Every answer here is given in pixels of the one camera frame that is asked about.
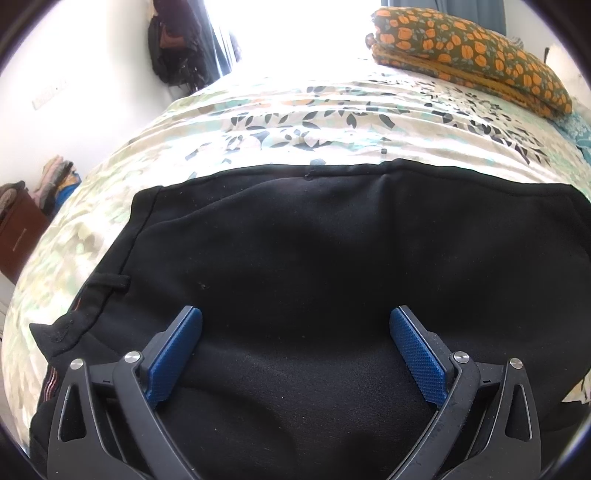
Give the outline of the teal damask pillow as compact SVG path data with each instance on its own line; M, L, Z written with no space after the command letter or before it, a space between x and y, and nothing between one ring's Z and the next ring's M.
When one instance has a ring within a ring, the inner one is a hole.
M553 123L561 135L577 147L584 160L591 164L591 129L588 122L573 112L555 119Z

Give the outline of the black pants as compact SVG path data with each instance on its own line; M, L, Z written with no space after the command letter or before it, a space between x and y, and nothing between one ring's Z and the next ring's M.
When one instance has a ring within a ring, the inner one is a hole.
M384 479L432 418L389 332L408 306L452 350L521 359L554 457L590 368L590 203L460 168L237 169L139 192L53 324L30 427L46 465L69 363L145 347L185 306L204 333L158 409L207 479Z

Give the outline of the floral leaf-print bedspread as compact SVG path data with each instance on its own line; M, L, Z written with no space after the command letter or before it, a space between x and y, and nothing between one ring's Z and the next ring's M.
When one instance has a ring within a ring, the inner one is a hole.
M362 64L280 80L232 73L172 103L89 174L21 274L3 331L4 387L21 445L47 364L30 325L70 306L129 218L133 196L263 164L379 164L404 158L521 183L590 190L590 165L554 124L484 92Z

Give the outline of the dark bags hanging on wall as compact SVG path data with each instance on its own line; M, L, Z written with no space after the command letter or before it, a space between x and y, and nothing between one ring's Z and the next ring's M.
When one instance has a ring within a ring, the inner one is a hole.
M218 26L211 1L154 0L147 47L154 74L187 94L221 79L238 63L235 36Z

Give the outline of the orange floral folded blanket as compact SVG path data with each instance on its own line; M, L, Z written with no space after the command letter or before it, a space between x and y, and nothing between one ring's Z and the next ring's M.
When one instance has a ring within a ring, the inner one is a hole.
M546 119L573 112L554 71L499 33L429 8L382 7L372 19L377 64L483 91Z

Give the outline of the brown wooden cabinet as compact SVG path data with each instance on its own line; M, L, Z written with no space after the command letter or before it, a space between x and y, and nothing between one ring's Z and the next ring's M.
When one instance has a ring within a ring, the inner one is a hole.
M1 221L1 273L16 284L29 257L49 225L26 190L21 190Z

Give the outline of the pile of clothes on cabinet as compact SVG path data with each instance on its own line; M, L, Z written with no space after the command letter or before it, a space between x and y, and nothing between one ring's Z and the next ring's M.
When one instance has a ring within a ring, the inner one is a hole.
M53 218L81 182L74 164L57 155L44 165L31 198L46 217Z

